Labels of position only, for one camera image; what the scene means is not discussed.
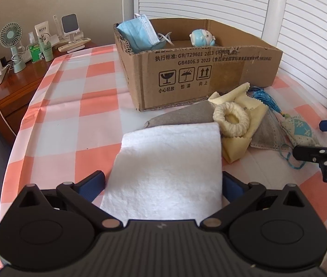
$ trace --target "handheld fan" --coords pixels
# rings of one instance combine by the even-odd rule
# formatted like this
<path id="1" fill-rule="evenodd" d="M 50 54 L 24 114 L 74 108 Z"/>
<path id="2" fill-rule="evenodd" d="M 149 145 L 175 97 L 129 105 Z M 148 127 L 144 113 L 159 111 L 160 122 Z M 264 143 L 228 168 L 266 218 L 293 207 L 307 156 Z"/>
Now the handheld fan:
<path id="1" fill-rule="evenodd" d="M 3 27 L 0 32 L 0 43 L 3 47 L 11 48 L 13 72 L 18 73 L 22 71 L 26 64 L 21 58 L 21 54 L 17 51 L 16 44 L 20 41 L 22 35 L 21 26 L 17 23 L 9 23 Z"/>

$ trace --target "wooden nightstand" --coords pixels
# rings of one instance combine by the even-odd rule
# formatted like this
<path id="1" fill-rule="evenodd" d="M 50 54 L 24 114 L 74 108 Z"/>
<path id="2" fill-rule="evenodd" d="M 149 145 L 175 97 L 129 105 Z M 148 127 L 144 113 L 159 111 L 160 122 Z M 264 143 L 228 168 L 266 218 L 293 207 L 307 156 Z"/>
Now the wooden nightstand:
<path id="1" fill-rule="evenodd" d="M 93 42 L 85 44 L 86 49 L 94 47 L 98 45 Z M 55 58 L 65 54 L 67 53 L 53 50 Z M 36 63 L 27 62 L 25 69 L 16 74 L 10 71 L 0 84 L 0 110 L 15 133 L 20 130 L 21 120 L 51 64 L 52 61 L 46 62 L 45 60 Z M 1 116 L 0 133 L 9 144 L 13 145 L 15 136 Z"/>

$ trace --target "white cloth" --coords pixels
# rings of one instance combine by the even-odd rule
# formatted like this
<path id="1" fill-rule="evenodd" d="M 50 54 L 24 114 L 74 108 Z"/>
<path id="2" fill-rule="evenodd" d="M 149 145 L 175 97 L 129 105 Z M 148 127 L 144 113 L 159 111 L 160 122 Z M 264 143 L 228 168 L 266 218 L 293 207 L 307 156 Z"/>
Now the white cloth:
<path id="1" fill-rule="evenodd" d="M 221 209 L 217 123 L 157 126 L 125 134 L 101 209 L 129 219 L 203 219 Z"/>

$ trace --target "checkered tablecloth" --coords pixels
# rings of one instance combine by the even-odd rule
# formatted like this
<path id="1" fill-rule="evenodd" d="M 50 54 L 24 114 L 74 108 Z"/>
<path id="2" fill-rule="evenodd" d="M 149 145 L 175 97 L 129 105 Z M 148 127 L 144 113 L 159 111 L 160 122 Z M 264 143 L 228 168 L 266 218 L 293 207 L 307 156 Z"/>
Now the checkered tablecloth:
<path id="1" fill-rule="evenodd" d="M 267 89 L 284 113 L 301 114 L 327 147 L 318 130 L 327 110 L 297 82 L 279 76 Z M 17 135 L 4 178 L 0 220 L 27 183 L 41 189 L 64 181 L 79 182 L 95 170 L 106 175 L 124 133 L 140 129 L 152 117 L 172 111 L 136 111 L 115 45 L 77 51 L 56 58 L 31 100 Z M 298 184 L 327 227 L 327 183 L 317 164 L 292 169 L 278 152 L 249 148 L 226 171 L 243 182 L 268 188 Z M 100 205 L 102 196 L 94 203 Z"/>

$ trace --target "cream hair scrunchie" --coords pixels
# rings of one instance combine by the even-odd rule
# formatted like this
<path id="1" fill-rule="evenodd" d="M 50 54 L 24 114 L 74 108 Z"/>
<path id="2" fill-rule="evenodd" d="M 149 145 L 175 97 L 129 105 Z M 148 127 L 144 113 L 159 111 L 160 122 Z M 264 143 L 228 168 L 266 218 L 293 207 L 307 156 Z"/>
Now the cream hair scrunchie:
<path id="1" fill-rule="evenodd" d="M 237 124 L 225 120 L 225 115 L 232 114 L 238 119 Z M 240 137 L 244 135 L 249 126 L 250 118 L 244 109 L 235 102 L 225 102 L 217 105 L 213 112 L 213 120 L 220 126 L 221 133 L 225 137 Z"/>

